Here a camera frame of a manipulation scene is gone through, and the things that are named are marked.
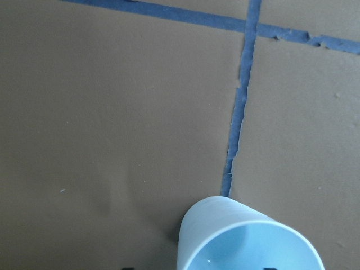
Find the light blue cup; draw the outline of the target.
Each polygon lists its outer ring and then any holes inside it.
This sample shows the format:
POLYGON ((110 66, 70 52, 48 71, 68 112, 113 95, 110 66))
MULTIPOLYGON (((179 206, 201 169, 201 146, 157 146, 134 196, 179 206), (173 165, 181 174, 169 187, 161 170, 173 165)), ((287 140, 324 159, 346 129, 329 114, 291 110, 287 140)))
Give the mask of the light blue cup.
POLYGON ((183 217, 177 269, 324 269, 298 231, 236 200, 202 199, 183 217))

